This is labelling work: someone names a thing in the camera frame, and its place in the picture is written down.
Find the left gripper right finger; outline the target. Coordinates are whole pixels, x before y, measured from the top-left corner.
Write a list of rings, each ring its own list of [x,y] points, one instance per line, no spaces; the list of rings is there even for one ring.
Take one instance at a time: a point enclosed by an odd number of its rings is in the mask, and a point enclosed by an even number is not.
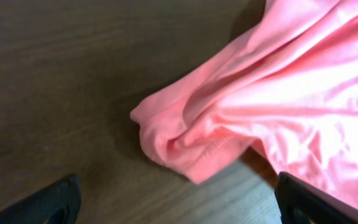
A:
[[[358,224],[358,209],[287,172],[278,175],[275,198],[283,224]]]

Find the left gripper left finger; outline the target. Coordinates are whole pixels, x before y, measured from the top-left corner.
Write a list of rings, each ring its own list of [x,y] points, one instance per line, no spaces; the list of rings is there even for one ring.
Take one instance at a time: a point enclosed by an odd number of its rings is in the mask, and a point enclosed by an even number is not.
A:
[[[75,224],[81,207],[77,175],[70,174],[0,211],[0,224]]]

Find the salmon pink t-shirt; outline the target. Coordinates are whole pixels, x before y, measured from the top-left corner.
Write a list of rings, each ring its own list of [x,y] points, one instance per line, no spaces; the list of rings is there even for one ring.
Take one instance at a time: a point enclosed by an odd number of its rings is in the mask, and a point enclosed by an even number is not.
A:
[[[257,26],[131,119],[145,154],[194,183],[252,147],[358,209],[358,1],[267,1]]]

